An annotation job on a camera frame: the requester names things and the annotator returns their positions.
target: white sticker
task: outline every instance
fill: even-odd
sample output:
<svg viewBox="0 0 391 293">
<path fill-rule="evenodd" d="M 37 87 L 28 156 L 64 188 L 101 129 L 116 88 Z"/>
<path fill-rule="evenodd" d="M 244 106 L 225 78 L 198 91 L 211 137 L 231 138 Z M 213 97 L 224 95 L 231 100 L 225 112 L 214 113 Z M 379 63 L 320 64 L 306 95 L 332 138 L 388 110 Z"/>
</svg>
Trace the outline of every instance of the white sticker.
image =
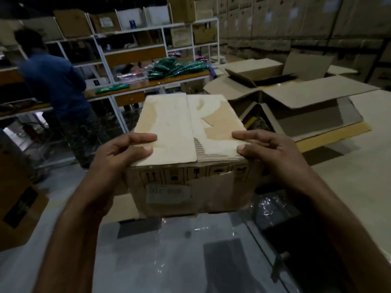
<svg viewBox="0 0 391 293">
<path fill-rule="evenodd" d="M 192 198 L 191 187 L 182 185 L 147 185 L 147 203 L 165 205 L 187 202 Z"/>
<path fill-rule="evenodd" d="M 380 4 L 380 6 L 389 6 L 391 5 L 391 0 L 383 0 L 383 2 Z"/>
<path fill-rule="evenodd" d="M 291 11 L 289 11 L 288 20 L 291 21 L 292 19 L 295 19 L 298 13 L 299 7 L 292 8 Z"/>
<path fill-rule="evenodd" d="M 339 8 L 340 0 L 326 0 L 323 4 L 323 13 L 334 13 Z"/>
<path fill-rule="evenodd" d="M 273 17 L 273 11 L 268 12 L 268 13 L 265 15 L 265 23 L 270 23 L 272 17 Z"/>
<path fill-rule="evenodd" d="M 110 28 L 114 26 L 113 21 L 109 17 L 102 17 L 99 19 L 102 28 Z"/>
</svg>

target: left hand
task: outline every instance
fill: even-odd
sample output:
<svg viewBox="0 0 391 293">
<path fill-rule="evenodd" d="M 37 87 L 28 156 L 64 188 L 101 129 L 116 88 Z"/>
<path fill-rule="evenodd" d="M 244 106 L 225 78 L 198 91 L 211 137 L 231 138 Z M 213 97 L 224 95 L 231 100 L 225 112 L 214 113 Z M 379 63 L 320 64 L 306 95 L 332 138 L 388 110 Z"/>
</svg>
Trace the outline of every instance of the left hand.
<svg viewBox="0 0 391 293">
<path fill-rule="evenodd" d="M 113 204 L 113 191 L 123 170 L 152 154 L 152 146 L 138 147 L 157 140 L 153 133 L 125 133 L 99 147 L 95 158 L 68 205 L 104 216 Z"/>
</svg>

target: wall of boxes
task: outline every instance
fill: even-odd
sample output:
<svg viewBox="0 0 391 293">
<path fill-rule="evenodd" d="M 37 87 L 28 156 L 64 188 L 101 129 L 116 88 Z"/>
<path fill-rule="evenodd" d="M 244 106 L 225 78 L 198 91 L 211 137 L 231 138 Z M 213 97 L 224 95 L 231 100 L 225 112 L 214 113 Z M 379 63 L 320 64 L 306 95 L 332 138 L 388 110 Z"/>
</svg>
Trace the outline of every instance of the wall of boxes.
<svg viewBox="0 0 391 293">
<path fill-rule="evenodd" d="M 218 0 L 218 10 L 223 53 L 332 55 L 351 78 L 391 90 L 391 0 Z"/>
</svg>

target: hand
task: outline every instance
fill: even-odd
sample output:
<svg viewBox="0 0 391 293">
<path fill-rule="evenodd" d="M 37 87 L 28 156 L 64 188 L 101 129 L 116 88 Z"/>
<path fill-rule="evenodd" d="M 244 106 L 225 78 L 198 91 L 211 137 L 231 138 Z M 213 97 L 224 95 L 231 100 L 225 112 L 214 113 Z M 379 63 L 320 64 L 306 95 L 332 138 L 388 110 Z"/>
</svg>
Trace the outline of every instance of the hand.
<svg viewBox="0 0 391 293">
<path fill-rule="evenodd" d="M 100 146 L 95 158 L 72 195 L 68 205 L 107 214 L 113 204 L 113 191 L 121 178 L 123 170 L 131 163 L 152 154 L 152 146 L 138 147 L 157 140 L 153 133 L 125 133 Z"/>
<path fill-rule="evenodd" d="M 290 137 L 266 130 L 237 130 L 232 136 L 250 142 L 238 146 L 238 153 L 263 161 L 285 187 L 306 193 L 313 182 L 321 180 Z"/>
</svg>

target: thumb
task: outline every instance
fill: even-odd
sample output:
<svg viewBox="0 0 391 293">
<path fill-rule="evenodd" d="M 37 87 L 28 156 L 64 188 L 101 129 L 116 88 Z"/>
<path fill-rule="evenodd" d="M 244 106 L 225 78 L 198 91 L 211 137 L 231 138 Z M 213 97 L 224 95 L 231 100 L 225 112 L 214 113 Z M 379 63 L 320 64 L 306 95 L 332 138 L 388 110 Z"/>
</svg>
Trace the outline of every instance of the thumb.
<svg viewBox="0 0 391 293">
<path fill-rule="evenodd" d="M 275 157 L 275 149 L 269 149 L 258 144 L 240 145 L 237 152 L 244 157 L 251 157 L 264 162 L 270 162 Z"/>
<path fill-rule="evenodd" d="M 129 146 L 124 152 L 115 156 L 115 158 L 118 160 L 119 166 L 121 168 L 125 168 L 133 162 L 148 157 L 152 154 L 152 152 L 152 146 Z"/>
</svg>

